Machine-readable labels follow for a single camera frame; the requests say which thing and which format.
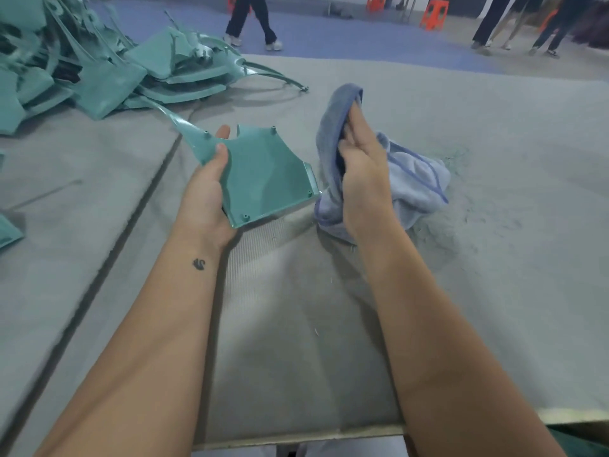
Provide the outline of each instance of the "hand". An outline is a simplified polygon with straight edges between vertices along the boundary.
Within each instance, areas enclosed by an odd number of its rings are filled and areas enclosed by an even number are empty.
[[[216,137],[228,139],[230,127],[223,125]],[[204,166],[198,166],[188,181],[174,230],[180,235],[194,235],[211,251],[222,253],[234,237],[228,218],[222,210],[222,186],[220,177],[228,162],[228,149],[224,144],[216,146],[216,155]]]
[[[370,129],[359,106],[354,103],[344,127],[345,139],[339,152],[345,159],[343,178],[343,220],[349,234],[359,244],[377,225],[394,221],[387,154]]]

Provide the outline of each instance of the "forearm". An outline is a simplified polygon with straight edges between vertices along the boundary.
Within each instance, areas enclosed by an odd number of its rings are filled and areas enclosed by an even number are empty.
[[[389,223],[360,249],[420,455],[562,455],[399,223]]]
[[[38,455],[189,455],[218,261],[198,238],[172,232]]]

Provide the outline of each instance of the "tattoo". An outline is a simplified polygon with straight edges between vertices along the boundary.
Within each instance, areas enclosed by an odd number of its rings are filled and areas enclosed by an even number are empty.
[[[205,269],[205,260],[201,260],[200,258],[195,258],[193,261],[193,266],[198,270],[202,271]]]

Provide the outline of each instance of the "black pants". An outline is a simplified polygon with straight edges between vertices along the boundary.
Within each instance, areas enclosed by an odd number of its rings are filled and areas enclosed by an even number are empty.
[[[547,27],[541,32],[541,35],[535,43],[534,47],[541,47],[548,38],[554,33],[554,30],[558,29],[550,45],[547,47],[549,50],[555,50],[559,47],[560,42],[569,33],[569,30],[573,28],[579,17],[588,8],[591,0],[563,0],[560,5],[559,12],[554,15],[550,22],[547,23]]]
[[[507,3],[510,0],[493,0],[490,8],[488,9],[488,13],[484,16],[484,19],[480,23],[480,27],[476,30],[476,34],[473,41],[477,41],[482,45],[485,45],[488,41],[488,38],[491,36],[493,29],[497,26],[497,23],[501,20],[501,16],[505,12],[507,8]]]
[[[237,0],[234,3],[232,17],[226,26],[226,33],[231,36],[239,37],[241,30],[246,22],[247,14],[250,6],[254,10],[254,14],[260,22],[260,26],[264,30],[264,42],[267,45],[274,43],[277,40],[277,35],[271,30],[269,25],[269,8],[266,5],[266,0]]]

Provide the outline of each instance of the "gray felt surface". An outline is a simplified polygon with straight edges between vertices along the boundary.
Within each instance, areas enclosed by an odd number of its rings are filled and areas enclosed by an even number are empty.
[[[26,233],[0,251],[0,432],[177,137],[153,111],[61,107],[24,126],[0,139],[0,208]]]
[[[207,100],[194,122],[276,125],[319,175],[314,138],[327,98],[339,84],[362,85],[375,129],[453,172],[450,205],[411,231],[438,283],[540,412],[607,411],[609,86],[263,63],[311,91],[247,79]],[[126,314],[195,165],[182,144],[11,455],[32,454]],[[401,422],[357,250],[319,232],[311,205],[245,231],[224,274],[195,445]]]

